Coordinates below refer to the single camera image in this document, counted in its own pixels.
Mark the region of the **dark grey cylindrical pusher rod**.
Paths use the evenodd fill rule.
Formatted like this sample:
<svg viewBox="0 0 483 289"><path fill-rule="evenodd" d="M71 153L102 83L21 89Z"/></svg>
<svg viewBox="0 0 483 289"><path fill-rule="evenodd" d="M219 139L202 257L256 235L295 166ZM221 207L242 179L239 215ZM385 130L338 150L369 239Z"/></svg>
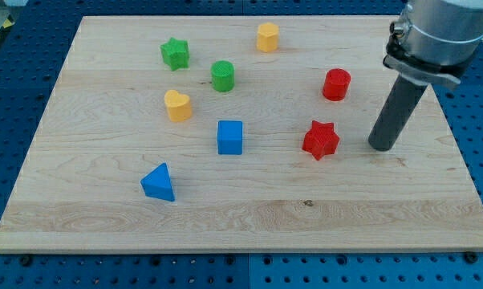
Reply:
<svg viewBox="0 0 483 289"><path fill-rule="evenodd" d="M369 145L388 151L395 144L427 86L399 75L368 137Z"/></svg>

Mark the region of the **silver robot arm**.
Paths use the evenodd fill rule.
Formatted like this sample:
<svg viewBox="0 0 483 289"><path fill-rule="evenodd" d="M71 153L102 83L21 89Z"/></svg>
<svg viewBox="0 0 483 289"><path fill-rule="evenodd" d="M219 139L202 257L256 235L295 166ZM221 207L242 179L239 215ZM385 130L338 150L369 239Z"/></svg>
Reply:
<svg viewBox="0 0 483 289"><path fill-rule="evenodd" d="M426 88L455 89L483 38L483 0L410 0L389 27L383 65L399 74L368 137L388 151Z"/></svg>

